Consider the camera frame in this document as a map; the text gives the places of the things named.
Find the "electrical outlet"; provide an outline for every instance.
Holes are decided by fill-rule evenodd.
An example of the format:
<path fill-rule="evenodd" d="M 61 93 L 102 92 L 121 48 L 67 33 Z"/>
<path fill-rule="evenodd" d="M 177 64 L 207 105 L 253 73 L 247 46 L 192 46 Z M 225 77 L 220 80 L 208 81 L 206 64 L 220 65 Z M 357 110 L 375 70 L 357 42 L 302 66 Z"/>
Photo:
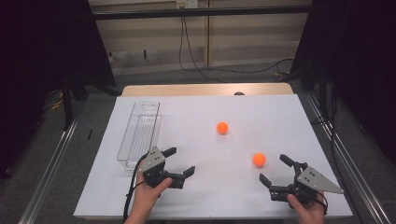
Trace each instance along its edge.
<path fill-rule="evenodd" d="M 198 8 L 198 0 L 187 0 L 187 8 Z"/>
<path fill-rule="evenodd" d="M 176 0 L 176 8 L 187 8 L 187 0 Z"/>

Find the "black cable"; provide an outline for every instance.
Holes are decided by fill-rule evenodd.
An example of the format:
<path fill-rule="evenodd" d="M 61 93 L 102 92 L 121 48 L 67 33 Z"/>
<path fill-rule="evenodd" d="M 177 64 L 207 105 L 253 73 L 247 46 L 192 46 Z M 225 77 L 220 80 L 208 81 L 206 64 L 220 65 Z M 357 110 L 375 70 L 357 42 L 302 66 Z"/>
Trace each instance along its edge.
<path fill-rule="evenodd" d="M 132 174 L 132 180 L 131 180 L 131 186 L 129 187 L 129 192 L 126 195 L 126 201 L 125 201 L 125 206 L 124 206 L 124 211 L 123 211 L 123 222 L 126 221 L 128 218 L 128 208 L 129 204 L 131 203 L 132 195 L 134 194 L 134 189 L 139 186 L 140 184 L 144 183 L 144 181 L 138 183 L 136 186 L 134 186 L 134 178 L 136 177 L 137 170 L 139 168 L 140 162 L 142 162 L 143 159 L 147 157 L 149 153 L 146 153 L 143 155 L 136 163 L 136 166 L 134 168 L 134 173 Z"/>
<path fill-rule="evenodd" d="M 330 151 L 332 153 L 332 159 L 334 160 L 334 163 L 335 163 L 335 169 L 337 171 L 337 174 L 340 176 L 340 180 L 342 182 L 342 185 L 344 186 L 346 195 L 349 197 L 349 199 L 350 199 L 350 201 L 352 203 L 352 206 L 353 206 L 353 208 L 356 211 L 356 215 L 358 216 L 358 219 L 359 219 L 360 223 L 362 224 L 363 221 L 361 219 L 361 214 L 358 211 L 358 209 L 356 207 L 356 204 L 355 204 L 355 202 L 352 199 L 352 196 L 350 195 L 350 192 L 349 192 L 349 189 L 348 189 L 346 183 L 344 182 L 344 177 L 343 177 L 343 175 L 342 175 L 342 173 L 340 171 L 338 161 L 337 161 L 337 159 L 335 157 L 335 150 L 334 150 L 334 141 L 335 141 L 335 139 L 334 139 L 334 135 L 335 135 L 335 113 L 336 113 L 336 111 L 337 111 L 337 98 L 336 98 L 336 92 L 334 90 L 334 87 L 332 87 L 332 119 L 331 119 L 332 131 L 331 131 Z"/>
<path fill-rule="evenodd" d="M 317 193 L 318 193 L 320 196 L 322 196 L 323 200 L 324 200 L 326 203 L 323 203 L 323 202 L 319 201 L 319 200 L 316 199 L 316 198 L 314 199 L 314 201 L 315 201 L 316 203 L 318 203 L 318 204 L 320 204 L 320 205 L 323 206 L 323 208 L 324 208 L 323 214 L 324 214 L 324 216 L 326 216 L 326 215 L 327 215 L 327 209 L 328 209 L 328 207 L 329 207 L 329 203 L 327 202 L 326 197 L 325 197 L 322 193 L 320 193 L 319 191 L 317 191 Z"/>
<path fill-rule="evenodd" d="M 319 65 L 321 65 L 321 66 L 329 67 L 331 58 L 333 56 L 333 52 L 335 50 L 337 40 L 340 38 L 341 32 L 343 31 L 343 26 L 346 22 L 347 14 L 348 14 L 348 11 L 352 5 L 352 1 L 353 0 L 349 0 L 347 9 L 346 9 L 346 13 L 343 15 L 343 17 L 340 21 L 340 25 L 335 26 L 332 29 L 332 31 L 331 31 L 332 35 L 330 35 L 330 37 L 328 35 L 323 35 L 316 41 L 317 44 L 311 50 L 309 55 L 307 55 L 305 57 L 306 61 L 308 61 L 308 62 L 313 61 L 313 62 L 319 63 Z M 326 60 L 324 58 L 325 55 L 328 55 L 328 60 Z M 281 82 L 289 82 L 291 80 L 297 79 L 297 78 L 301 77 L 301 74 L 310 72 L 310 70 L 314 69 L 313 66 L 314 66 L 314 63 L 311 63 L 311 64 L 306 63 L 305 65 L 300 66 L 300 68 L 298 68 L 297 71 L 290 73 L 289 76 L 283 77 L 280 81 Z"/>
<path fill-rule="evenodd" d="M 277 71 L 277 76 L 276 76 L 276 79 L 275 79 L 274 82 L 277 82 L 279 80 L 279 77 L 280 77 L 279 67 L 277 66 L 277 63 L 276 63 L 276 71 Z"/>
<path fill-rule="evenodd" d="M 334 103 L 335 100 L 336 100 L 336 97 L 332 96 L 332 99 L 330 100 L 329 104 L 326 107 L 327 108 L 327 113 L 325 115 L 318 116 L 316 119 L 310 121 L 310 123 L 312 125 L 317 125 L 317 124 L 327 123 L 330 120 L 332 120 L 332 118 L 335 117 L 335 113 L 337 111 L 336 109 L 333 110 L 333 107 L 336 106 L 336 104 Z"/>
<path fill-rule="evenodd" d="M 217 79 L 217 78 L 214 78 L 214 77 L 209 77 L 209 76 L 207 76 L 207 75 L 205 75 L 205 74 L 203 74 L 203 73 L 201 72 L 201 70 L 198 68 L 197 64 L 195 63 L 194 56 L 192 55 L 191 45 L 190 45 L 190 39 L 189 39 L 189 33 L 188 33 L 188 31 L 187 31 L 187 23 L 186 23 L 186 18 L 185 18 L 185 17 L 182 17 L 182 18 L 181 18 L 181 29 L 183 30 L 183 28 L 184 28 L 185 31 L 186 31 L 186 37 L 187 37 L 187 43 L 189 44 L 190 56 L 191 56 L 191 58 L 192 58 L 192 62 L 193 62 L 194 67 L 195 67 L 195 69 L 196 69 L 196 70 L 194 70 L 194 72 L 197 71 L 197 72 L 199 72 L 199 73 L 201 74 L 201 76 L 206 77 L 206 78 L 209 78 L 209 79 L 212 79 L 212 80 L 215 80 L 215 81 L 217 81 L 217 82 L 226 83 L 226 82 L 223 81 L 223 80 L 220 80 L 220 79 Z M 178 51 L 178 61 L 180 62 L 180 66 L 181 66 L 181 68 L 182 68 L 183 70 L 191 72 L 191 70 L 185 69 L 185 68 L 181 65 L 181 61 L 180 61 L 180 52 L 181 52 L 181 46 L 182 46 L 182 44 L 183 44 L 183 31 L 181 32 L 181 34 L 182 34 L 182 36 L 181 36 L 180 49 L 179 49 L 179 51 Z"/>
<path fill-rule="evenodd" d="M 190 51 L 190 55 L 191 55 L 192 61 L 194 63 L 195 69 L 186 69 L 185 67 L 183 67 L 183 65 L 181 63 L 181 48 L 183 46 L 184 31 L 186 32 L 186 38 L 187 38 L 188 45 L 189 45 L 189 51 Z M 250 74 L 250 73 L 252 73 L 252 74 L 254 74 L 254 73 L 260 73 L 260 72 L 268 71 L 268 70 L 270 70 L 273 67 L 277 68 L 280 63 L 283 63 L 283 62 L 286 62 L 286 61 L 293 61 L 293 60 L 294 59 L 289 59 L 289 58 L 288 59 L 283 59 L 283 60 L 280 60 L 280 61 L 276 62 L 275 64 L 269 66 L 269 67 L 266 67 L 266 68 L 263 68 L 263 69 L 260 69 L 260 70 L 256 70 L 256 71 L 237 71 L 237 70 L 221 69 L 221 68 L 198 68 L 196 63 L 195 63 L 195 60 L 194 60 L 194 58 L 192 56 L 191 44 L 190 44 L 190 39 L 189 39 L 189 34 L 188 34 L 188 29 L 187 29 L 186 18 L 184 18 L 184 17 L 181 18 L 181 38 L 180 38 L 180 47 L 179 47 L 179 50 L 178 50 L 178 62 L 180 64 L 180 67 L 184 71 L 187 71 L 187 72 L 199 72 L 204 77 L 207 77 L 207 78 L 210 78 L 210 79 L 214 79 L 214 80 L 216 80 L 218 82 L 224 82 L 222 80 L 215 79 L 213 77 L 208 77 L 208 76 L 202 74 L 202 71 L 220 71 L 220 72 L 230 72 L 230 73 L 242 73 L 242 74 Z"/>

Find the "gray floor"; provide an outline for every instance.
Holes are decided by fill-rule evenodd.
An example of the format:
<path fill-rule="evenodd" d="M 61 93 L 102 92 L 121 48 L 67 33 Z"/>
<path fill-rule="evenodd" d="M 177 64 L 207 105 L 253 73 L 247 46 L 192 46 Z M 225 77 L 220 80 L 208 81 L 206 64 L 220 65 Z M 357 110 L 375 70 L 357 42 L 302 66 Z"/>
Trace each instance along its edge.
<path fill-rule="evenodd" d="M 239 71 L 256 71 L 267 67 L 269 64 L 235 65 L 222 68 L 237 69 Z M 280 71 L 287 71 L 290 62 L 282 63 Z M 260 73 L 229 73 L 224 71 L 203 71 L 205 75 L 221 79 L 225 82 L 274 82 L 276 68 Z M 167 71 L 140 75 L 116 77 L 118 89 L 126 85 L 143 84 L 179 84 L 179 83 L 215 83 L 211 79 L 202 77 L 197 72 Z M 315 119 L 311 106 L 307 102 L 306 95 L 311 92 L 303 92 L 299 80 L 290 83 L 303 104 L 310 120 Z M 87 87 L 90 92 L 88 101 L 83 106 L 83 111 L 78 125 L 74 131 L 62 162 L 56 170 L 56 176 L 50 183 L 50 189 L 45 200 L 40 204 L 39 213 L 35 223 L 121 223 L 120 220 L 87 221 L 73 217 L 79 195 L 92 167 L 97 149 L 106 129 L 108 119 L 115 103 L 115 97 L 108 96 L 95 88 Z M 312 92 L 318 95 L 318 88 Z M 57 100 L 57 94 L 47 100 L 46 106 L 52 105 Z M 74 108 L 79 108 L 80 103 L 74 102 Z M 353 113 L 343 104 L 342 98 L 338 97 L 338 111 L 335 118 L 335 129 L 341 136 L 343 143 L 351 154 L 354 162 L 362 175 L 372 188 L 376 197 L 385 208 L 390 220 L 396 220 L 393 212 L 396 208 L 396 166 L 392 164 L 380 151 L 376 141 L 369 133 L 361 131 L 359 122 Z M 53 150 L 57 147 L 63 134 L 64 112 L 63 107 L 56 110 L 47 110 L 40 120 L 29 145 L 23 151 L 13 167 L 13 176 L 10 179 L 0 180 L 0 223 L 18 223 L 21 215 L 29 203 L 35 188 L 42 175 L 46 171 Z M 328 157 L 329 162 L 337 173 L 330 151 L 330 142 L 320 125 L 313 125 L 319 142 Z M 354 187 L 351 178 L 342 164 L 340 167 L 345 186 L 349 191 L 346 198 L 354 212 L 353 217 L 339 219 L 327 219 L 326 223 L 375 223 L 365 201 Z M 230 221 L 206 220 L 206 221 L 167 221 L 169 224 L 182 223 L 230 223 Z M 236 223 L 295 223 L 295 220 L 236 220 Z"/>

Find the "wall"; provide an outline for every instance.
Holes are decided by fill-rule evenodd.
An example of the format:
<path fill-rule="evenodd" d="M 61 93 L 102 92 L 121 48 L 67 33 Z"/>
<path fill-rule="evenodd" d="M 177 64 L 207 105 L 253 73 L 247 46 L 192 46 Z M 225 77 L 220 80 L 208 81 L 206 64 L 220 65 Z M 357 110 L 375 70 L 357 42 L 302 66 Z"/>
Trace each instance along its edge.
<path fill-rule="evenodd" d="M 93 12 L 176 8 L 176 1 L 91 0 Z M 310 5 L 310 0 L 201 0 L 204 7 L 274 7 Z M 293 58 L 306 14 L 246 15 L 186 18 L 181 62 L 193 67 L 239 63 L 271 63 Z M 115 75 L 179 69 L 181 18 L 98 21 L 107 52 L 112 52 Z"/>

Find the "wire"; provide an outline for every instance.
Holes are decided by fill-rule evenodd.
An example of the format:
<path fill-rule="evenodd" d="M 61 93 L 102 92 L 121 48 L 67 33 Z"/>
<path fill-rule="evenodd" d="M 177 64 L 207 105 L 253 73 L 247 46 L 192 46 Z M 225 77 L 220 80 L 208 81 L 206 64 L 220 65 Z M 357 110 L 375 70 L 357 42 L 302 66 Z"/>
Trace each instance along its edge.
<path fill-rule="evenodd" d="M 277 71 L 277 74 L 276 74 L 276 79 L 275 79 L 274 82 L 278 82 L 278 81 L 279 81 L 279 78 L 280 78 L 281 74 L 287 74 L 287 75 L 290 74 L 289 72 L 288 72 L 288 73 L 284 73 L 284 72 L 281 73 L 281 72 L 279 71 L 279 64 L 282 63 L 282 62 L 285 62 L 285 61 L 289 61 L 289 60 L 292 60 L 292 59 L 284 59 L 284 60 L 281 60 L 281 61 L 279 61 L 279 62 L 276 63 L 276 71 Z"/>
<path fill-rule="evenodd" d="M 349 189 L 348 189 L 346 183 L 344 182 L 344 177 L 343 177 L 343 175 L 342 175 L 342 173 L 340 171 L 338 161 L 337 161 L 337 159 L 335 157 L 335 150 L 334 150 L 334 141 L 335 141 L 335 139 L 334 139 L 334 135 L 335 135 L 335 113 L 336 113 L 336 111 L 337 111 L 337 97 L 336 97 L 336 92 L 334 90 L 334 87 L 332 87 L 332 118 L 330 119 L 331 124 L 332 124 L 332 131 L 331 131 L 330 151 L 332 153 L 332 159 L 334 160 L 334 163 L 335 163 L 335 169 L 336 169 L 337 173 L 340 176 L 340 180 L 341 180 L 341 182 L 342 182 L 342 184 L 343 184 L 343 186 L 345 188 L 346 195 L 349 197 L 349 199 L 350 199 L 350 201 L 352 203 L 352 206 L 353 206 L 353 208 L 356 211 L 356 215 L 358 216 L 358 219 L 359 219 L 360 223 L 363 223 L 363 221 L 361 219 L 361 214 L 358 211 L 358 209 L 356 207 L 356 204 L 355 204 L 355 202 L 352 199 L 352 196 L 350 195 L 350 192 L 349 192 Z"/>
<path fill-rule="evenodd" d="M 326 216 L 326 215 L 327 215 L 327 208 L 329 207 L 329 203 L 327 202 L 326 197 L 325 197 L 322 193 L 320 193 L 319 191 L 317 191 L 317 193 L 318 193 L 320 196 L 322 196 L 322 198 L 324 199 L 324 201 L 325 201 L 326 203 L 323 203 L 323 202 L 319 201 L 319 200 L 316 199 L 316 198 L 314 199 L 314 201 L 315 201 L 316 203 L 318 203 L 318 204 L 320 204 L 320 205 L 323 206 L 323 208 L 324 208 L 323 213 L 324 213 L 324 216 Z"/>
<path fill-rule="evenodd" d="M 136 163 L 136 166 L 134 168 L 134 173 L 132 174 L 132 180 L 131 180 L 131 186 L 129 187 L 129 192 L 126 195 L 126 201 L 125 201 L 125 206 L 124 206 L 124 211 L 123 211 L 123 222 L 126 221 L 126 219 L 128 218 L 128 209 L 129 209 L 129 204 L 131 203 L 131 199 L 132 199 L 132 195 L 134 194 L 134 189 L 143 184 L 144 181 L 138 183 L 136 186 L 134 186 L 134 178 L 136 177 L 136 173 L 137 173 L 137 169 L 140 165 L 140 162 L 142 162 L 143 159 L 145 159 L 147 157 L 149 153 L 146 153 L 145 155 L 143 155 Z"/>
<path fill-rule="evenodd" d="M 330 100 L 329 104 L 326 107 L 327 108 L 326 115 L 320 115 L 316 119 L 310 121 L 310 123 L 312 125 L 317 125 L 317 124 L 323 124 L 323 123 L 329 122 L 330 120 L 335 118 L 335 113 L 337 112 L 337 108 L 334 108 L 334 107 L 337 107 L 336 96 L 332 95 L 332 99 Z"/>
<path fill-rule="evenodd" d="M 184 32 L 186 32 L 186 38 L 187 38 L 187 42 L 188 42 L 188 45 L 189 45 L 189 52 L 190 52 L 190 56 L 192 58 L 192 62 L 194 64 L 195 69 L 186 69 L 185 67 L 183 67 L 183 64 L 181 63 L 181 49 L 182 49 L 182 46 L 183 46 Z M 265 71 L 270 70 L 271 68 L 276 67 L 276 69 L 277 69 L 277 71 L 279 73 L 278 66 L 279 66 L 280 63 L 283 63 L 283 62 L 286 62 L 286 61 L 293 61 L 293 60 L 294 59 L 290 59 L 290 58 L 283 59 L 283 60 L 280 60 L 280 61 L 276 62 L 275 64 L 269 66 L 269 67 L 266 67 L 266 68 L 263 68 L 263 69 L 260 69 L 260 70 L 256 70 L 256 71 L 237 71 L 237 70 L 221 69 L 221 68 L 198 68 L 196 63 L 195 63 L 194 57 L 192 55 L 192 51 L 191 51 L 191 44 L 190 44 L 190 38 L 189 38 L 189 34 L 188 34 L 186 18 L 185 17 L 181 18 L 181 38 L 180 38 L 180 47 L 179 47 L 179 50 L 178 50 L 178 62 L 180 64 L 180 67 L 184 71 L 187 71 L 187 72 L 199 72 L 203 77 L 206 77 L 206 78 L 209 78 L 209 79 L 213 79 L 213 80 L 216 80 L 218 82 L 226 83 L 223 80 L 219 80 L 219 79 L 216 79 L 216 78 L 213 78 L 213 77 L 208 77 L 208 76 L 204 75 L 202 73 L 202 71 L 220 71 L 220 72 L 241 73 L 241 74 L 254 74 L 254 73 L 265 72 Z"/>
<path fill-rule="evenodd" d="M 198 68 L 197 64 L 195 63 L 194 56 L 192 55 L 191 45 L 190 45 L 190 40 L 189 40 L 189 33 L 188 33 L 188 31 L 187 31 L 187 23 L 186 23 L 186 18 L 185 18 L 185 17 L 182 17 L 182 18 L 181 18 L 181 42 L 180 42 L 180 49 L 179 49 L 179 51 L 178 51 L 178 62 L 180 63 L 181 68 L 182 68 L 183 70 L 185 70 L 185 71 L 191 72 L 191 70 L 185 69 L 185 68 L 183 67 L 183 65 L 181 64 L 181 61 L 180 61 L 180 52 L 181 52 L 181 47 L 182 47 L 182 45 L 183 45 L 183 34 L 184 34 L 184 29 L 186 30 L 186 37 L 187 37 L 187 42 L 188 42 L 188 44 L 189 44 L 190 56 L 191 56 L 191 58 L 192 58 L 192 62 L 193 62 L 194 67 L 195 67 L 195 69 L 196 69 L 196 70 L 192 70 L 192 71 L 193 71 L 193 72 L 197 71 L 197 72 L 199 72 L 199 73 L 201 74 L 201 76 L 206 77 L 206 78 L 209 78 L 209 79 L 212 79 L 212 80 L 215 80 L 215 81 L 217 81 L 217 82 L 226 83 L 226 82 L 223 81 L 223 80 L 220 80 L 220 79 L 217 79 L 217 78 L 214 78 L 214 77 L 209 77 L 209 76 L 203 74 L 203 73 L 201 72 L 201 70 Z"/>

